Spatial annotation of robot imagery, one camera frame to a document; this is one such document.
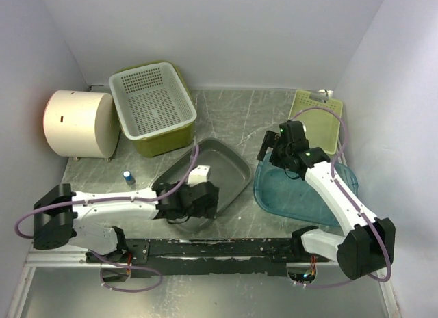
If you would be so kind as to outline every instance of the table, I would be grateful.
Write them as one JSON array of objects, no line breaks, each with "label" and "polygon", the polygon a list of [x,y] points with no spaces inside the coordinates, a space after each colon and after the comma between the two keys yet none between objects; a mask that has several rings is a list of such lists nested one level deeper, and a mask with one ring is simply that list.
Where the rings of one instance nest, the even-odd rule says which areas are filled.
[{"label": "table", "polygon": [[[217,137],[233,146],[251,165],[265,131],[287,119],[294,91],[193,90],[198,119],[195,141]],[[72,189],[89,192],[129,191],[124,170],[142,189],[187,148],[147,159],[121,135],[111,162],[103,159],[69,160],[62,179]],[[107,224],[124,228],[127,237],[229,238],[290,237],[306,222],[270,215],[253,198],[253,184],[231,203],[216,221],[198,233],[185,233],[165,221]],[[340,233],[339,228],[320,226]],[[162,286],[139,294],[111,292],[100,286],[99,269],[83,263],[84,250],[64,247],[54,251],[31,250],[17,289],[13,317],[397,317],[390,284],[361,278],[329,291],[294,288],[287,277],[264,274],[166,276]],[[331,284],[345,276],[334,263],[318,265],[317,283]],[[131,280],[145,287],[151,278]]]}]

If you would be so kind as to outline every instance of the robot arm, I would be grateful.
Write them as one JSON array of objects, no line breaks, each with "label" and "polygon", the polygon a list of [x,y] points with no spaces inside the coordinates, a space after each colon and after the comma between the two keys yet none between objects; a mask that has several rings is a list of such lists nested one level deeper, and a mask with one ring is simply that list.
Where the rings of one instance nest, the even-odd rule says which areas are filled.
[{"label": "robot arm", "polygon": [[39,213],[34,218],[34,247],[49,250],[69,244],[93,250],[112,259],[126,249],[123,230],[104,227],[106,220],[128,217],[133,220],[206,217],[213,219],[218,204],[218,188],[209,181],[209,167],[200,165],[192,170],[188,183],[175,193],[154,202],[142,198],[156,198],[175,185],[162,184],[151,189],[111,194],[72,192],[70,185],[59,185],[35,204],[35,209],[48,204],[75,201],[74,204]]},{"label": "robot arm", "polygon": [[[325,233],[317,227],[297,230],[292,238],[299,249],[337,261],[350,279],[385,267],[385,259],[376,237],[362,217],[372,221],[384,241],[390,261],[394,259],[395,226],[388,218],[380,220],[345,185],[335,173],[331,176],[330,158],[324,151],[310,148],[304,127],[299,121],[280,124],[280,133],[267,131],[257,159],[262,161],[268,147],[272,148],[270,163],[297,173],[314,188],[333,212],[344,236]],[[351,201],[335,184],[337,180],[352,200],[361,208],[358,213]]]}]

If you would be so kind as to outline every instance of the blue tray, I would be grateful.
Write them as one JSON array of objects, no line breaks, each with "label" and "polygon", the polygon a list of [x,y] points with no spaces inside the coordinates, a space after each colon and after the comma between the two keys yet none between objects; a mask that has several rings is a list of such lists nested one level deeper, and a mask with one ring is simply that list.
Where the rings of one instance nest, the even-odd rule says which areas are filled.
[{"label": "blue tray", "polygon": [[[271,153],[266,153],[263,162],[259,162],[254,176],[254,197],[265,211],[291,217],[298,220],[339,226],[329,207],[319,194],[302,179],[291,180],[283,169],[269,162]],[[336,164],[337,173],[357,196],[359,184],[352,170],[342,164]],[[294,178],[297,174],[287,171]]]}]

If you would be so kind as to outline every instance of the white round container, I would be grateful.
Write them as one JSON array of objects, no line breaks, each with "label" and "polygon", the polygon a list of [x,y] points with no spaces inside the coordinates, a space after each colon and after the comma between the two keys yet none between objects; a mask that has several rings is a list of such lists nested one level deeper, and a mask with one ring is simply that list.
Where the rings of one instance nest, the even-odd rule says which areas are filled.
[{"label": "white round container", "polygon": [[120,125],[110,94],[59,90],[47,103],[44,134],[60,156],[110,158]]}]

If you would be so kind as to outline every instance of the green plastic basket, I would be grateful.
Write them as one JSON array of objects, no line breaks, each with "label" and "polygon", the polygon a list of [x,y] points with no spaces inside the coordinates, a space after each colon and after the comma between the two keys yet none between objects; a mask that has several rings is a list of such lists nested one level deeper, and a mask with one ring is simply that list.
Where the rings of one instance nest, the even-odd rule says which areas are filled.
[{"label": "green plastic basket", "polygon": [[[299,111],[309,107],[325,107],[342,115],[343,103],[333,98],[320,96],[305,90],[297,90],[289,112],[292,118]],[[306,137],[310,147],[321,147],[327,155],[334,155],[337,148],[340,123],[327,111],[313,109],[296,118],[306,127]]]},{"label": "green plastic basket", "polygon": [[119,70],[109,79],[125,136],[145,157],[188,146],[196,110],[178,68],[156,61]]}]

